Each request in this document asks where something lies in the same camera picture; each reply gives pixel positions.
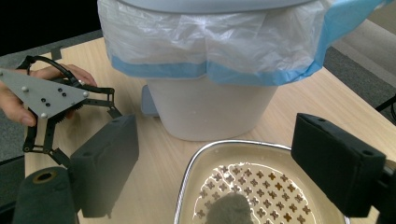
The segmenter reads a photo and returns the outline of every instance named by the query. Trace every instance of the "human hand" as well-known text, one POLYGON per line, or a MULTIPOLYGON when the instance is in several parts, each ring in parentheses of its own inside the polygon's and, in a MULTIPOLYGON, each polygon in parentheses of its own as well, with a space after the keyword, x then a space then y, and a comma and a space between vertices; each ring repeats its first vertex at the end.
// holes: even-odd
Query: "human hand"
MULTIPOLYGON (((90 73, 73 64, 61 64, 65 69, 69 70, 76 79, 83 81, 90 86, 97 86, 94 78, 90 73)), ((14 70, 15 72, 25 74, 26 70, 14 70)), ((43 79, 52 79, 62 77, 62 73, 55 67, 49 66, 40 70, 31 71, 30 76, 43 79)), ((35 126, 35 116, 23 107, 23 102, 16 96, 3 82, 0 81, 0 108, 4 111, 7 118, 12 121, 21 123, 26 126, 35 126)))

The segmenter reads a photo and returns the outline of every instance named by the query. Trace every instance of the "black cable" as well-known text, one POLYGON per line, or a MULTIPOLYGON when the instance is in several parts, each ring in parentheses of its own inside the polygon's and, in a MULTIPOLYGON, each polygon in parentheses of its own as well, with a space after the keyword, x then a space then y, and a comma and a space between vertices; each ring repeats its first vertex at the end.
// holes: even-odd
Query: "black cable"
POLYGON ((79 83, 79 81, 76 79, 72 72, 61 66, 59 63, 56 63, 55 61, 43 56, 26 56, 25 60, 21 63, 20 66, 18 66, 18 68, 26 69, 27 75, 30 75, 30 67, 32 66, 32 63, 35 63, 37 61, 49 63, 50 65, 57 68, 67 79, 69 79, 69 81, 71 82, 71 86, 77 88, 82 87, 81 83, 79 83))

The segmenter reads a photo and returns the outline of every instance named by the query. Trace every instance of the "gray carpet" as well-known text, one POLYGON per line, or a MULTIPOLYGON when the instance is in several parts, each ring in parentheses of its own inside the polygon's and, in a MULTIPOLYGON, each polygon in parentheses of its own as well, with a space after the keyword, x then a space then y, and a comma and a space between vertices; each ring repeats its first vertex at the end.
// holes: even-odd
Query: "gray carpet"
MULTIPOLYGON (((97 31, 47 46, 9 54, 0 57, 0 67, 17 67, 26 55, 40 55, 50 52, 50 50, 54 48, 67 48, 101 36, 102 32, 97 31)), ((396 93, 395 88, 334 48, 328 49, 324 67, 346 83, 350 89, 356 92, 372 107, 382 104, 396 93)), ((389 108, 382 111, 381 114, 395 123, 389 108)), ((23 127, 20 124, 10 122, 2 111, 0 111, 0 133, 0 161, 10 160, 23 155, 21 152, 23 127)), ((21 168, 22 164, 23 162, 19 162, 12 166, 8 166, 7 172, 9 174, 7 176, 0 174, 0 204, 10 201, 16 196, 17 191, 15 191, 15 186, 18 185, 24 177, 23 169, 21 168)))

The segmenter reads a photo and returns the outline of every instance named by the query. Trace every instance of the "white container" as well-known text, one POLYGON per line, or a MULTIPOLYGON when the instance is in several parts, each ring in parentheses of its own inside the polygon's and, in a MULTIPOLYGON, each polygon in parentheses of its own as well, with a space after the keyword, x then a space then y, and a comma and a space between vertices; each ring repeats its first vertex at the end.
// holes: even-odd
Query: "white container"
POLYGON ((252 130, 277 86, 219 85, 198 79, 147 79, 163 126, 190 141, 227 139, 252 130))

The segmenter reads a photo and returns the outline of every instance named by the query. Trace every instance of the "finger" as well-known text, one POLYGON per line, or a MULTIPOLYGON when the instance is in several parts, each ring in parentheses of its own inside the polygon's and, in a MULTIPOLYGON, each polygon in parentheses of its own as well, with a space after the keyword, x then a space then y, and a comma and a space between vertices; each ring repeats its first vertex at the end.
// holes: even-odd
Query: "finger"
POLYGON ((64 65, 64 67, 69 70, 70 72, 73 73, 73 75, 75 75, 75 77, 78 80, 83 81, 85 84, 91 85, 91 86, 97 86, 95 79, 93 78, 93 76, 85 71, 84 69, 77 67, 73 64, 68 64, 68 65, 64 65))

